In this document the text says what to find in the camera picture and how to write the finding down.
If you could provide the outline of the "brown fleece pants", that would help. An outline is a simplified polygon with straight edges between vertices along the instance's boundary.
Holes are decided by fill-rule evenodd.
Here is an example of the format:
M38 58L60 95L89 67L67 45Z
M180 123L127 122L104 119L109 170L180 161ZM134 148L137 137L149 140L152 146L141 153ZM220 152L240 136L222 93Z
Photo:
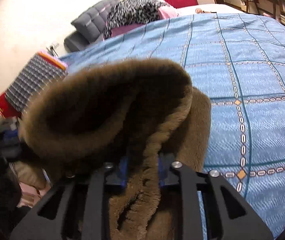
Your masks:
M178 195L161 193L159 154L203 169L211 101L168 59L87 67L31 98L19 135L58 180L128 159L125 191L109 200L112 239L176 239Z

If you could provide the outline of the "blue patterned bedspread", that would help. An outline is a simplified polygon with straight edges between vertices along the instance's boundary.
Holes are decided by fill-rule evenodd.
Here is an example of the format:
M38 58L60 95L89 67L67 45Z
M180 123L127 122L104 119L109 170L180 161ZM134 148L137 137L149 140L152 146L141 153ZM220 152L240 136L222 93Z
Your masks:
M179 63L212 105L204 169L218 170L274 237L285 230L285 27L250 14L160 20L62 56L75 73L126 58Z

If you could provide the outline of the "dark plaid pillow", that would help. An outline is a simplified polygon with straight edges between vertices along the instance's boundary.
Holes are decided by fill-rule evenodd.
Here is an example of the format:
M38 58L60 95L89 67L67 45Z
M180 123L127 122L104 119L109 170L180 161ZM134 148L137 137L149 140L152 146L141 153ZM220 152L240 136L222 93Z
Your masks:
M55 67L35 53L5 91L5 98L18 112L22 112L30 97L55 80L66 76L66 71Z

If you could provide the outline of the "orange pink pillow edge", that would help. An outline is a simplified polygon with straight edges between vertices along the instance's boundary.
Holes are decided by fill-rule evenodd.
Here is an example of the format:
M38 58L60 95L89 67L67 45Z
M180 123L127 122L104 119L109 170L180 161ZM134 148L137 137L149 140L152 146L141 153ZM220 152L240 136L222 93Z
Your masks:
M49 53L41 50L37 52L37 55L39 55L40 57L42 57L45 61L47 61L48 63L54 65L57 68L60 68L63 71L66 71L67 69L67 64L62 62L61 60L59 60L58 58L50 55Z

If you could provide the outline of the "grey tufted cushion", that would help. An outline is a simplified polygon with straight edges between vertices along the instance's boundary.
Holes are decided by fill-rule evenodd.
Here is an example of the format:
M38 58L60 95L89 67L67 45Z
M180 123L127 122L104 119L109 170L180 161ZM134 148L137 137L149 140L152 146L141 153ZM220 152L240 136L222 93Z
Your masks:
M110 9L119 1L102 0L74 19L71 25L75 31L64 39L66 50L69 52L81 51L92 43L101 41Z

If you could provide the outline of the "leopard print cloth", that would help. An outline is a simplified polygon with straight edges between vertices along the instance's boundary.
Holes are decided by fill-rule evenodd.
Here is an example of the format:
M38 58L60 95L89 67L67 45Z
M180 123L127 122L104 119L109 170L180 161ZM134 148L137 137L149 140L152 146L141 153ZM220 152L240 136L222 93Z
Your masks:
M132 24L147 24L160 20L159 9L172 7L157 0L121 0L110 8L107 15L104 39L111 38L112 30Z

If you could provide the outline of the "white wall socket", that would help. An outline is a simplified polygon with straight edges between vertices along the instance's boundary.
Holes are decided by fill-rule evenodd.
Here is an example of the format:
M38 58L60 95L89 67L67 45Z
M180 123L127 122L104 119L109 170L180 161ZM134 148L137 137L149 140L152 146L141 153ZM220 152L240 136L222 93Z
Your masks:
M50 46L46 47L47 52L53 57L59 57L56 49L59 47L59 44L51 44Z

